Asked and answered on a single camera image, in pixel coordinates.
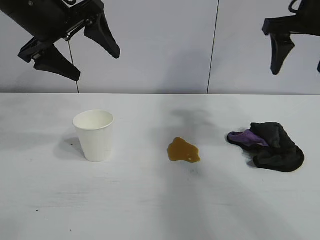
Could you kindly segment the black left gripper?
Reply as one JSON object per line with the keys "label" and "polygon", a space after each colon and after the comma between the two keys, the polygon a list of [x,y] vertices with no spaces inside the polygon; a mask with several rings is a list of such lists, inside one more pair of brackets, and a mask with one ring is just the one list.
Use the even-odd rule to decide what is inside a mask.
{"label": "black left gripper", "polygon": [[55,42],[68,41],[85,27],[84,36],[113,58],[120,57],[121,49],[110,31],[101,0],[84,0],[72,7],[66,3],[64,0],[2,0],[0,10],[33,36],[20,50],[19,58],[30,62],[43,51],[34,61],[34,69],[78,81],[81,72],[59,52],[53,45]]}

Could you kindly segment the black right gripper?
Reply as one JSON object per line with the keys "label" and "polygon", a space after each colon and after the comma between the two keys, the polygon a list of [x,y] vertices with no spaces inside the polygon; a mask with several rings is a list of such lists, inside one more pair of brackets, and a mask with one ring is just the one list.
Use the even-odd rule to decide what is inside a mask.
{"label": "black right gripper", "polygon": [[[295,47],[290,34],[320,35],[320,1],[301,0],[297,9],[291,1],[288,10],[293,13],[290,16],[266,18],[262,26],[262,32],[271,41],[271,65],[273,75],[278,75],[284,61]],[[320,62],[317,66],[320,73]]]}

